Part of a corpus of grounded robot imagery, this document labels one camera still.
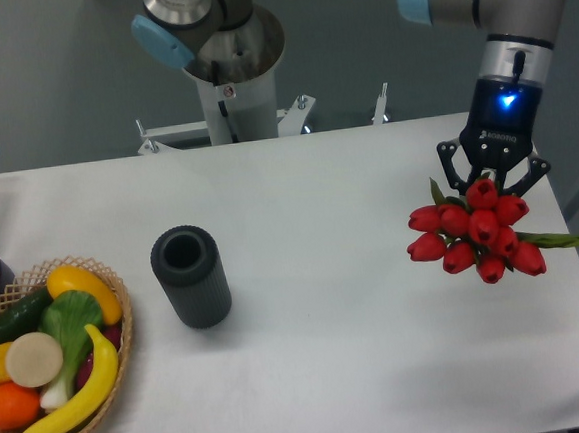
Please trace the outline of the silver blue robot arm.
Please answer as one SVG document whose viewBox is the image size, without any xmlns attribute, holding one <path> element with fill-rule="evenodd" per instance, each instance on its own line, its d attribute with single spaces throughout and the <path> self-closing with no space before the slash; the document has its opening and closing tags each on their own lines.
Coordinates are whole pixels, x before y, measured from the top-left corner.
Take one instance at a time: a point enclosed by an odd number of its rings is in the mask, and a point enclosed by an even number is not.
<svg viewBox="0 0 579 433">
<path fill-rule="evenodd" d="M 487 34 L 467 124 L 437 152 L 465 194 L 485 172 L 520 196 L 549 171 L 532 128 L 566 0 L 397 0 L 404 19 L 468 23 Z M 142 49 L 197 85 L 213 144 L 281 135 L 274 71 L 284 53 L 277 18 L 253 0 L 143 0 L 131 32 Z"/>
</svg>

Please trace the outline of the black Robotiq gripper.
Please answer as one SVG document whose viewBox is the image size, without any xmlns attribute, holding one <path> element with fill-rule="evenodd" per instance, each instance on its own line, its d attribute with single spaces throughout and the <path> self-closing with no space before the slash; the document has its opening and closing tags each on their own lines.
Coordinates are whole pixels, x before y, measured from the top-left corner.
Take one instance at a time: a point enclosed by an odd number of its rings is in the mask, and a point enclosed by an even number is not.
<svg viewBox="0 0 579 433">
<path fill-rule="evenodd" d="M 543 92 L 529 84 L 493 79 L 476 82 L 467 125 L 460 138 L 441 141 L 437 154 L 447 183 L 452 190 L 466 194 L 485 170 L 496 172 L 503 183 L 508 172 L 527 158 L 527 172 L 503 194 L 523 197 L 550 170 L 550 163 L 533 150 L 532 134 Z M 462 146 L 471 169 L 463 179 L 455 167 L 454 157 Z"/>
</svg>

